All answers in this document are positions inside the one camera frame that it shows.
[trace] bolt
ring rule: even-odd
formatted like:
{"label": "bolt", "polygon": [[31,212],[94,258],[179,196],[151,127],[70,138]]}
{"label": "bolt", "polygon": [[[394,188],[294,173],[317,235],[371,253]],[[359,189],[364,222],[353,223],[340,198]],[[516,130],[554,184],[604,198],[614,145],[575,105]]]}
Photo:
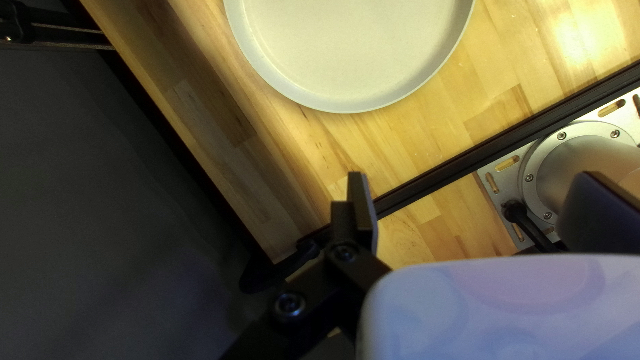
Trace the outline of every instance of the bolt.
{"label": "bolt", "polygon": [[338,245],[331,251],[333,256],[341,261],[352,261],[356,257],[356,250],[349,245]]}
{"label": "bolt", "polygon": [[305,298],[297,293],[284,293],[276,298],[274,305],[278,315],[298,316],[305,308]]}

